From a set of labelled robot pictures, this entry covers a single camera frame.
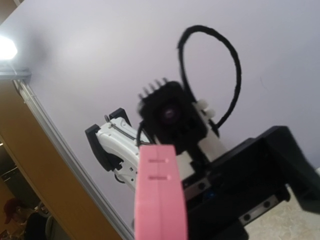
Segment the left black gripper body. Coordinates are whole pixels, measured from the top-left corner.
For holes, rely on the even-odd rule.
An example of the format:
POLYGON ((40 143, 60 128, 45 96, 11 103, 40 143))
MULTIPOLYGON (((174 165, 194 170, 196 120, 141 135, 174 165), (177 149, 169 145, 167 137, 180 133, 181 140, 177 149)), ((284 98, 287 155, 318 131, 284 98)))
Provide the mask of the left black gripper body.
POLYGON ((245 226, 290 200, 263 140, 248 139, 182 181, 190 240, 247 240, 245 226))

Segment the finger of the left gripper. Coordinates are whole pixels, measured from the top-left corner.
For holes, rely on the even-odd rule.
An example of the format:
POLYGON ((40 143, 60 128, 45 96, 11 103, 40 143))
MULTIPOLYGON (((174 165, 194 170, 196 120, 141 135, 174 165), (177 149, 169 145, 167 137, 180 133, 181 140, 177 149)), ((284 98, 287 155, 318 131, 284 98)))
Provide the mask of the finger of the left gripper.
POLYGON ((287 126, 273 126, 262 134, 267 149, 286 178, 300 207, 320 213, 320 176, 307 161, 287 126))

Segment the pink square adapter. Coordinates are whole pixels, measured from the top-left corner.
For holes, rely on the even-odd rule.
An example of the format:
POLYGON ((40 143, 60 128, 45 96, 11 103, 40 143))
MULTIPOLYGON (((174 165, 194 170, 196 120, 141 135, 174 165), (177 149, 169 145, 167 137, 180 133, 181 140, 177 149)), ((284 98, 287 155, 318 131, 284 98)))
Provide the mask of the pink square adapter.
POLYGON ((143 145, 134 200, 136 240, 186 240, 185 195, 173 145, 143 145))

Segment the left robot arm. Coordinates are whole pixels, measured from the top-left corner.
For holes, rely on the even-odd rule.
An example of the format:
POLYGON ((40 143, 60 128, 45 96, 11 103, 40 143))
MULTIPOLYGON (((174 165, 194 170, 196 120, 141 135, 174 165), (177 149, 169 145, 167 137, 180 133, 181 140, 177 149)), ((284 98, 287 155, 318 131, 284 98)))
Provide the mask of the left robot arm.
POLYGON ((137 240, 247 240, 245 226, 291 196, 320 212, 320 177, 287 127, 232 150, 211 131, 187 130, 162 143, 118 109, 85 132, 101 166, 135 192, 137 240))

